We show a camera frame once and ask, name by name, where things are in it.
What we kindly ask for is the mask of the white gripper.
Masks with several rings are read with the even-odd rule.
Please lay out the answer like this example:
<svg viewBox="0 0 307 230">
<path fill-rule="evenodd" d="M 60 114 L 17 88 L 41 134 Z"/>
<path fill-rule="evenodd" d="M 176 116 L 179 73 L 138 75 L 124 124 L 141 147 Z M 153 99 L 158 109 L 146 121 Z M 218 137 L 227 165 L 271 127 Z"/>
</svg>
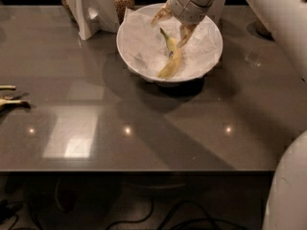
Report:
<svg viewBox="0 0 307 230">
<path fill-rule="evenodd" d="M 191 38 L 192 34 L 206 16 L 212 0 L 168 0 L 154 15 L 151 26 L 159 21 L 175 17 L 180 23 L 180 41 L 178 47 L 182 48 Z"/>
</svg>

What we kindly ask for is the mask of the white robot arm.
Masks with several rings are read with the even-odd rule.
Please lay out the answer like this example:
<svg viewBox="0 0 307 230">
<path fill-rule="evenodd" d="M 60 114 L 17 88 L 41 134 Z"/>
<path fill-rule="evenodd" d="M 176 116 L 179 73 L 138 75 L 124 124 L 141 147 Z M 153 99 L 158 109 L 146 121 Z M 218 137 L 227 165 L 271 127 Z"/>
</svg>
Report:
<svg viewBox="0 0 307 230">
<path fill-rule="evenodd" d="M 185 45 L 215 0 L 167 0 L 152 23 L 175 18 Z M 304 0 L 246 0 L 300 76 L 307 80 Z M 307 131 L 286 149 L 275 170 L 262 230 L 307 230 Z"/>
</svg>

